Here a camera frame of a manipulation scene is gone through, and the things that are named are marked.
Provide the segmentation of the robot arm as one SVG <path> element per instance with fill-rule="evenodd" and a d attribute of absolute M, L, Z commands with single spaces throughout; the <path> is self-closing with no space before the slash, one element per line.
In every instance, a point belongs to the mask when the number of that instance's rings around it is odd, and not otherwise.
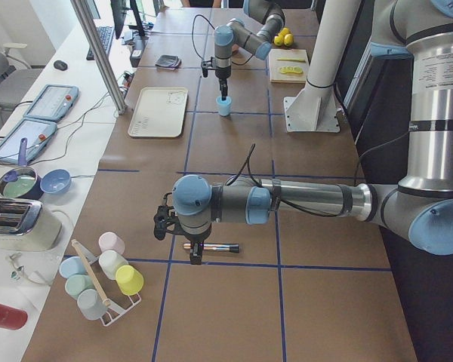
<path fill-rule="evenodd" d="M 285 98 L 287 131 L 316 131 L 334 86 L 361 1 L 326 1 L 304 89 Z M 203 75 L 214 69 L 225 106 L 230 76 L 230 45 L 265 59 L 285 16 L 273 1 L 244 1 L 243 10 L 263 24 L 254 34 L 232 19 L 214 31 L 214 57 L 202 62 Z M 414 58 L 411 120 L 408 132 L 365 151 L 356 165 L 354 186 L 256 180 L 251 150 L 240 171 L 211 186 L 198 175 L 181 177 L 172 190 L 173 206 L 163 197 L 154 217 L 154 235 L 183 235 L 190 241 L 190 262 L 202 264 L 205 239 L 213 222 L 264 224 L 282 203 L 314 216 L 351 216 L 373 222 L 435 255 L 453 254 L 453 1 L 375 1 L 371 55 Z M 409 134 L 408 168 L 397 185 L 356 185 L 361 160 L 370 152 Z"/>
<path fill-rule="evenodd" d="M 244 1 L 244 14 L 261 25 L 250 30 L 242 19 L 233 18 L 214 30 L 214 57 L 211 66 L 219 81 L 220 99 L 228 97 L 227 80 L 231 76 L 233 46 L 265 60 L 273 47 L 273 39 L 285 26 L 282 8 L 274 1 Z"/>

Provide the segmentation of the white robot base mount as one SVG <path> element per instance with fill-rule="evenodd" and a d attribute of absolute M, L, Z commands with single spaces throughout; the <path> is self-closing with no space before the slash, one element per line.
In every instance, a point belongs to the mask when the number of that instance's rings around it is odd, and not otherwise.
<path fill-rule="evenodd" d="M 338 13 L 341 5 L 341 1 L 325 3 L 305 86 L 296 97 L 284 99 L 288 132 L 340 130 L 333 84 L 349 37 L 343 30 L 343 16 Z"/>

